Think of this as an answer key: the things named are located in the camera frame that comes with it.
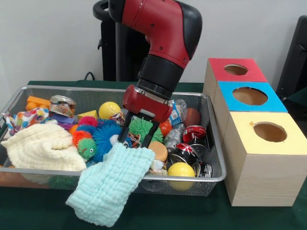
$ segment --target red spiky ball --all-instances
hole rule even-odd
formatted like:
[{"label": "red spiky ball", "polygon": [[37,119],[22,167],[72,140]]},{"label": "red spiky ball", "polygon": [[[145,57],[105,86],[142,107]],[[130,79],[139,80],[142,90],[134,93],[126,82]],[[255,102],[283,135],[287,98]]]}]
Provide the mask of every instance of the red spiky ball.
[{"label": "red spiky ball", "polygon": [[84,116],[80,119],[79,125],[98,126],[98,121],[93,116]]}]

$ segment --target wooden box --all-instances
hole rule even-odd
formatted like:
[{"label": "wooden box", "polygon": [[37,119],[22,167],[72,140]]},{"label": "wooden box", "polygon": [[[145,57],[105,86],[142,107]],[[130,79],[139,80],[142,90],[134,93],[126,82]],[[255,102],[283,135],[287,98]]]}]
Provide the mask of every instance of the wooden box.
[{"label": "wooden box", "polygon": [[214,102],[218,81],[267,82],[253,59],[209,58],[203,93]]},{"label": "wooden box", "polygon": [[222,143],[230,111],[287,112],[266,82],[219,81],[213,107]]},{"label": "wooden box", "polygon": [[230,112],[223,154],[233,206],[292,206],[307,175],[307,139],[288,113]]}]

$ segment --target brown ball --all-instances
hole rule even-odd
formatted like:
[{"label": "brown ball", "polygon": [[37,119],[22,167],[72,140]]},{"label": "brown ball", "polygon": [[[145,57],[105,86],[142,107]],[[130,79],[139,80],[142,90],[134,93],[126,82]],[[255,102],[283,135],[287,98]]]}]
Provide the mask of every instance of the brown ball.
[{"label": "brown ball", "polygon": [[201,114],[193,108],[188,108],[187,118],[183,122],[185,127],[188,126],[199,126],[201,122]]}]

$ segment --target circular hole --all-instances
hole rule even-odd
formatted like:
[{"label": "circular hole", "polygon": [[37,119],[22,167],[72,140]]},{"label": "circular hole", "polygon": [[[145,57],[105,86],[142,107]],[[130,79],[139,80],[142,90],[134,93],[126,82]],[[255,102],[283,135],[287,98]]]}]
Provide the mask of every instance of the circular hole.
[{"label": "circular hole", "polygon": [[238,101],[248,105],[263,105],[268,100],[268,96],[264,92],[251,87],[235,89],[232,95]]},{"label": "circular hole", "polygon": [[257,123],[254,131],[259,137],[270,142],[281,142],[287,138],[284,128],[274,123]]},{"label": "circular hole", "polygon": [[227,73],[230,73],[233,75],[244,75],[248,72],[247,68],[241,65],[237,65],[237,64],[230,64],[230,65],[224,66],[224,69]]}]

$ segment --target cream towel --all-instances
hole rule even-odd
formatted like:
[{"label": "cream towel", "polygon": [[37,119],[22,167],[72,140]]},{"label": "cream towel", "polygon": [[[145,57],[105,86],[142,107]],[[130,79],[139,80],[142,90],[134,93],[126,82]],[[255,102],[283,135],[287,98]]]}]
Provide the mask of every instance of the cream towel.
[{"label": "cream towel", "polygon": [[81,171],[83,158],[72,136],[56,124],[36,124],[1,142],[16,168]]}]

